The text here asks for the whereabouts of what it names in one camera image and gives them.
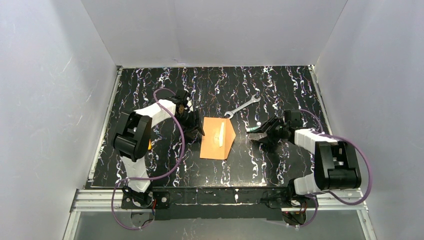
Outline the green white glue stick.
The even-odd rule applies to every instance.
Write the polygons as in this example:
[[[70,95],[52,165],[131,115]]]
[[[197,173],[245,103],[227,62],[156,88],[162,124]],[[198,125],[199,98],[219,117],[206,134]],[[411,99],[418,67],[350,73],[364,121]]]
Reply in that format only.
[[[248,127],[246,129],[246,132],[248,134],[258,134],[258,133],[262,133],[262,129],[261,129],[261,126]]]

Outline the orange paper envelope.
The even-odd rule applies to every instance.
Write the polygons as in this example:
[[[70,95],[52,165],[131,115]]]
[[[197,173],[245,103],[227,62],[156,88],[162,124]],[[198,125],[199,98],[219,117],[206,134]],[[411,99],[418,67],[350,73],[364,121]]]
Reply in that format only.
[[[205,117],[203,121],[204,136],[201,139],[201,159],[228,159],[231,147],[236,137],[235,130],[229,118]]]

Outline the beige lined letter paper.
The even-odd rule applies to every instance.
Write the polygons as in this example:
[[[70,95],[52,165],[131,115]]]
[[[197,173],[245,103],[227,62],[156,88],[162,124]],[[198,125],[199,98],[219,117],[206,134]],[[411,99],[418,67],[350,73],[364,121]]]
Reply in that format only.
[[[214,140],[215,140],[215,144],[219,147],[222,148],[224,146],[224,140],[225,140],[225,128],[226,128],[226,124],[224,121],[221,122],[220,124],[220,128],[219,131],[217,131],[215,133],[214,136]]]

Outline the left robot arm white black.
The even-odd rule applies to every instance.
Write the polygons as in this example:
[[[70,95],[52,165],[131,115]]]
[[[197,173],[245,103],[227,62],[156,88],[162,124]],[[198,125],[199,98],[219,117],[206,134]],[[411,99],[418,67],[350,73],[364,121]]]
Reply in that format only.
[[[147,107],[123,112],[115,129],[112,146],[123,162],[127,186],[137,193],[145,193],[154,177],[149,177],[145,156],[151,143],[152,128],[172,119],[178,128],[181,141],[205,135],[203,123],[194,109],[191,95],[179,89],[165,99],[154,99]]]

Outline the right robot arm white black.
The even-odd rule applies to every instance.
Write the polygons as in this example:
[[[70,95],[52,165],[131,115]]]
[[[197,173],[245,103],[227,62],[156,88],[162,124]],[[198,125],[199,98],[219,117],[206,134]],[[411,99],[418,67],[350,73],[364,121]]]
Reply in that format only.
[[[283,117],[273,116],[246,132],[253,141],[271,145],[284,140],[313,155],[313,173],[289,181],[288,192],[292,196],[356,189],[362,183],[353,145],[306,128],[300,110],[285,110]]]

